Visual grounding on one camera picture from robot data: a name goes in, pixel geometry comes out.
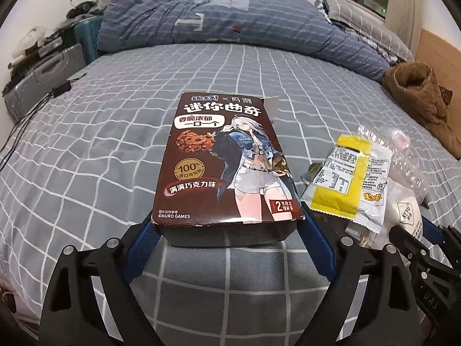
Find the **brown fuzzy cloth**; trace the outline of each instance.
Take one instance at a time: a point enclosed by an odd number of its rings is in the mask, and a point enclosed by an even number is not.
[[[401,63],[386,71],[382,84],[411,118],[429,130],[456,159],[460,159],[461,142],[447,125],[447,105],[451,95],[448,96],[439,86],[429,65]]]

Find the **bed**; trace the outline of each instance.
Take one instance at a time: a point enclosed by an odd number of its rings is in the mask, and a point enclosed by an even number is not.
[[[461,218],[461,166],[374,80],[303,54],[236,43],[183,43],[105,55],[28,127],[0,175],[0,268],[40,317],[66,245],[97,248],[152,209],[179,97],[186,91],[280,96],[274,128],[298,192],[340,134],[394,125],[411,137],[437,224]],[[432,250],[442,260],[438,248]],[[97,299],[117,337],[101,284]],[[354,325],[366,277],[344,325]],[[182,249],[162,239],[131,284],[167,345],[291,345],[328,288],[294,232],[273,245]]]

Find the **suitcase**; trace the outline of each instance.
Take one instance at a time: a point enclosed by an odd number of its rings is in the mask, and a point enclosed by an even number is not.
[[[82,45],[76,44],[34,69],[5,95],[6,108],[13,120],[21,120],[53,88],[63,84],[85,66]]]
[[[101,55],[98,51],[101,24],[102,16],[94,16],[81,20],[74,26],[75,41],[82,45],[87,65]]]

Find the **wooden headboard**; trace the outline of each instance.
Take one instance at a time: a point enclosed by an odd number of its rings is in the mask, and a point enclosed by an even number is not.
[[[430,65],[439,84],[453,91],[448,125],[461,139],[461,52],[437,35],[422,30],[415,61]]]

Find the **beige curtain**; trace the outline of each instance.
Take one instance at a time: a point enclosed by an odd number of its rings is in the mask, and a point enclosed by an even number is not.
[[[416,55],[422,29],[422,0],[389,0],[384,25]]]

